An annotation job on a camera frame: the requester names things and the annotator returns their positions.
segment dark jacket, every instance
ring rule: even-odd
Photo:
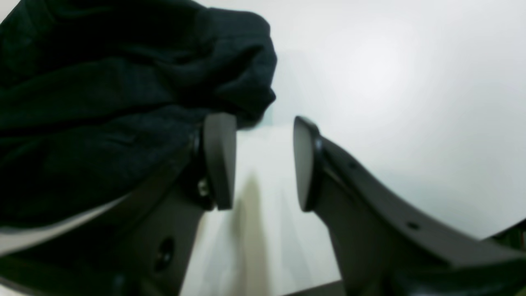
[[[129,192],[210,112],[274,101],[260,16],[177,0],[22,0],[0,25],[0,225]]]

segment metal screw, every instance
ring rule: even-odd
[[[197,183],[197,191],[199,192],[199,195],[202,198],[210,194],[210,188],[208,187],[208,181],[206,180],[206,178],[201,179]]]

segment screw hole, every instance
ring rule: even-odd
[[[413,230],[419,230],[420,226],[414,222],[407,222],[407,227],[413,229]]]
[[[155,271],[159,272],[165,270],[174,257],[175,243],[173,238],[166,238],[163,240],[159,249],[157,250],[157,256],[155,258]]]

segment white surface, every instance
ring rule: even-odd
[[[18,0],[2,0],[2,2],[0,2],[0,19],[5,19],[17,3]]]
[[[339,278],[327,230],[297,205],[297,114],[466,234],[526,218],[526,2],[199,2],[267,19],[278,100],[239,133],[236,209],[203,219],[181,295],[283,295]]]

